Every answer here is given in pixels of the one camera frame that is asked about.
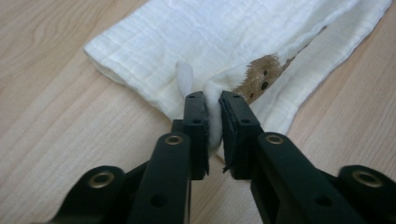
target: wood grain surface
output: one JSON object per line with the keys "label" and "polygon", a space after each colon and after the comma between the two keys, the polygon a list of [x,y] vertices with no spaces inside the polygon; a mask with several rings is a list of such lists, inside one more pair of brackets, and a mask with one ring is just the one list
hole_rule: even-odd
{"label": "wood grain surface", "polygon": [[[133,0],[0,0],[0,223],[53,217],[100,165],[146,161],[171,121],[96,71],[83,46],[142,6]],[[289,137],[336,175],[362,164],[396,180],[396,6],[302,105]],[[260,223],[245,181],[192,184],[191,223]]]}

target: black plastic part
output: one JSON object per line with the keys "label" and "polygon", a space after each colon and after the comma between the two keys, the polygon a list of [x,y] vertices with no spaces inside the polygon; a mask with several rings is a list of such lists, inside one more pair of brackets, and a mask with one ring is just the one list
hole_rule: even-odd
{"label": "black plastic part", "polygon": [[183,133],[168,133],[158,140],[127,223],[189,222],[190,144]]}
{"label": "black plastic part", "polygon": [[117,167],[101,166],[90,170],[70,190],[49,223],[125,222],[130,201],[124,190],[124,179],[124,172]]}
{"label": "black plastic part", "polygon": [[253,172],[250,189],[262,217],[262,222],[276,223],[280,201],[260,167]]}
{"label": "black plastic part", "polygon": [[201,91],[186,97],[184,118],[174,120],[172,130],[180,129],[191,140],[191,179],[201,180],[209,174],[209,155],[207,151],[209,139],[209,121],[205,97]]}
{"label": "black plastic part", "polygon": [[262,133],[258,140],[256,155],[262,174],[253,181],[267,179],[280,201],[261,205],[265,199],[253,190],[255,199],[260,199],[256,199],[259,207],[278,205],[276,215],[262,214],[263,219],[272,223],[366,223],[288,137]]}
{"label": "black plastic part", "polygon": [[373,169],[351,165],[338,175],[339,190],[370,223],[396,223],[396,183]]}
{"label": "black plastic part", "polygon": [[219,99],[226,167],[235,179],[251,179],[257,137],[262,127],[244,98],[224,91]]}
{"label": "black plastic part", "polygon": [[131,201],[131,206],[134,203],[134,198],[136,196],[137,191],[139,190],[140,182],[142,181],[143,175],[146,172],[146,168],[149,162],[139,165],[134,168],[132,171],[125,174],[125,189],[127,190],[129,200]]}

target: muslin fabric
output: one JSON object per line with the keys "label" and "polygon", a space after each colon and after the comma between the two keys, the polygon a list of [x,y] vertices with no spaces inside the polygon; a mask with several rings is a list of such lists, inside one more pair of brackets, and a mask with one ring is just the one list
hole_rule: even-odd
{"label": "muslin fabric", "polygon": [[390,4],[150,0],[84,50],[103,75],[137,91],[169,119],[182,119],[183,96],[204,91],[214,152],[221,140],[219,94],[235,90],[253,61],[274,55],[284,68],[250,106],[265,131],[286,133],[299,105],[372,32]]}

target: wooden table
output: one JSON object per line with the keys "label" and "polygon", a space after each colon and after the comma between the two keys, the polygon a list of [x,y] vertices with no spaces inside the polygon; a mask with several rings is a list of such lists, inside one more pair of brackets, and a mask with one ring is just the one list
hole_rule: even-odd
{"label": "wooden table", "polygon": [[[171,122],[94,69],[83,46],[145,1],[0,1],[0,223],[43,222],[88,170],[129,171]],[[336,175],[362,164],[396,179],[396,6],[301,107],[289,137]],[[192,185],[192,223],[260,223],[248,183]]]}

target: brown fur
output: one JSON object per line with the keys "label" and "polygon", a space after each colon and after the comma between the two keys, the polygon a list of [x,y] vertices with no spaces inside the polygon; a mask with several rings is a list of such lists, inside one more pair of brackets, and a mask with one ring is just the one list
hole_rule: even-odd
{"label": "brown fur", "polygon": [[247,78],[233,91],[242,95],[250,105],[276,81],[284,69],[275,55],[266,55],[250,63]]}

